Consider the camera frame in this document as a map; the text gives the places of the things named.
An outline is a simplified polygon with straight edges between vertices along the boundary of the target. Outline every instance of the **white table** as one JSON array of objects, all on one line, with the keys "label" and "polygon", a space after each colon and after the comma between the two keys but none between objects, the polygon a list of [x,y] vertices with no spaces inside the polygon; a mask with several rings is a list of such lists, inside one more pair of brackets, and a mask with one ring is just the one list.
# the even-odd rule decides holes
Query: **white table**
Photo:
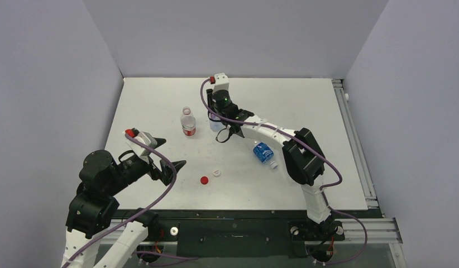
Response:
[{"label": "white table", "polygon": [[[286,171],[272,171],[259,163],[248,139],[234,135],[215,141],[207,112],[200,101],[204,78],[127,78],[105,149],[117,157],[129,150],[122,132],[137,128],[167,143],[159,151],[171,161],[186,160],[170,193],[154,208],[215,210],[305,209],[300,186]],[[367,209],[360,178],[330,79],[230,78],[229,92],[240,108],[285,128],[313,131],[320,147],[343,175],[343,183],[326,190],[335,209]],[[189,106],[197,119],[194,137],[184,136],[182,108]],[[155,162],[160,159],[153,156]],[[281,155],[276,153],[278,162]],[[325,183],[337,180],[327,166]],[[219,169],[222,175],[213,177]],[[209,183],[202,185],[200,178]],[[116,195],[120,209],[150,204],[165,189],[160,181],[141,178]]]}]

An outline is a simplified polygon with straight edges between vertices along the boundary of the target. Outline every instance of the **plastic bottle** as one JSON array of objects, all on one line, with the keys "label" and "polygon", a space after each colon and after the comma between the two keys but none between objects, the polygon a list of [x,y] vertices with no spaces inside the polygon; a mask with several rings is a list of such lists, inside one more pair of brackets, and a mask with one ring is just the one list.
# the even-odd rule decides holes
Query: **plastic bottle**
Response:
[{"label": "plastic bottle", "polygon": [[274,157],[274,152],[267,144],[254,141],[254,148],[252,151],[263,164],[268,164],[272,169],[277,167],[277,162],[272,159]]},{"label": "plastic bottle", "polygon": [[189,107],[184,107],[182,109],[180,123],[182,124],[182,130],[186,136],[193,136],[195,134],[197,122]]},{"label": "plastic bottle", "polygon": [[219,121],[219,118],[217,116],[215,116],[213,113],[210,113],[210,128],[214,131],[214,132],[218,132],[222,129],[225,128],[225,126],[223,124],[221,124],[221,122],[213,122],[212,120],[218,120]]}]

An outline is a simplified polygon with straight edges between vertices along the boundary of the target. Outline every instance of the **red label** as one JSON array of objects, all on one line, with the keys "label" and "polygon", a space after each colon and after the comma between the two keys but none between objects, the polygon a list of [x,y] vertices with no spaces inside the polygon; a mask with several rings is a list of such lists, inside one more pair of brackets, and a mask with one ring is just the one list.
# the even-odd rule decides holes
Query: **red label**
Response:
[{"label": "red label", "polygon": [[195,131],[197,130],[197,128],[194,128],[192,130],[183,130],[184,131],[184,134],[187,135],[187,136],[193,136],[195,134]]}]

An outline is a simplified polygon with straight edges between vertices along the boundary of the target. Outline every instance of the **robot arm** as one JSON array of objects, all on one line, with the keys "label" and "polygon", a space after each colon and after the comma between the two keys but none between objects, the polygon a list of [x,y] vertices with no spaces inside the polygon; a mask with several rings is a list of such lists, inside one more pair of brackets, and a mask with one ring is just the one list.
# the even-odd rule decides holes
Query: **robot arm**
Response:
[{"label": "robot arm", "polygon": [[207,89],[207,103],[212,111],[218,115],[239,122],[222,123],[229,126],[229,134],[236,134],[243,138],[252,138],[262,141],[275,148],[284,155],[284,166],[289,176],[300,184],[305,202],[307,204],[307,217],[320,224],[325,232],[330,233],[335,226],[332,224],[331,211],[322,195],[323,190],[323,162],[311,152],[299,147],[292,139],[281,135],[278,131],[261,127],[261,124],[272,126],[299,140],[305,142],[320,155],[324,155],[310,130],[302,128],[300,131],[288,130],[271,123],[264,122],[254,113],[239,109],[238,105],[231,101],[229,95],[229,80],[224,74],[216,74],[210,78],[213,90]]},{"label": "robot arm", "polygon": [[[126,133],[154,149],[166,142],[163,138],[153,138],[149,133],[136,129],[127,130]],[[132,150],[124,152],[118,158],[119,164],[105,150],[92,152],[85,158],[79,174],[82,183],[69,206],[62,267],[122,267],[136,247],[159,229],[157,214],[148,210],[126,225],[119,239],[95,266],[100,241],[90,245],[75,259],[69,261],[80,248],[109,227],[111,218],[119,206],[114,195],[146,174],[149,174],[152,180],[161,180],[164,185],[169,185],[172,181],[173,172],[164,161],[160,162],[159,170],[150,157],[150,152],[131,142],[128,145]],[[186,161],[176,161],[172,164],[175,170],[179,171]]]}]

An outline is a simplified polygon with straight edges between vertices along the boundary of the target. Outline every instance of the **orange wire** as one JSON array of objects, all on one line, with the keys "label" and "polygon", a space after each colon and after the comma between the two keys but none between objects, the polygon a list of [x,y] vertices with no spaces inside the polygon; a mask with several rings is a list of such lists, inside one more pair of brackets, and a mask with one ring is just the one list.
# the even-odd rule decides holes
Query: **orange wire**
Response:
[{"label": "orange wire", "polygon": [[161,230],[160,230],[160,238],[159,238],[156,242],[154,242],[154,248],[155,248],[155,250],[156,250],[158,253],[162,253],[162,251],[161,251],[161,250],[159,249],[159,247],[157,246],[157,243],[160,242],[160,240],[161,240],[163,237],[164,237],[164,230],[161,229]]},{"label": "orange wire", "polygon": [[330,246],[328,247],[327,251],[329,251],[329,250],[330,250],[330,248],[332,248],[332,247],[333,247],[333,244],[334,244],[334,236],[332,236],[332,243],[331,243],[331,244],[330,244]]}]

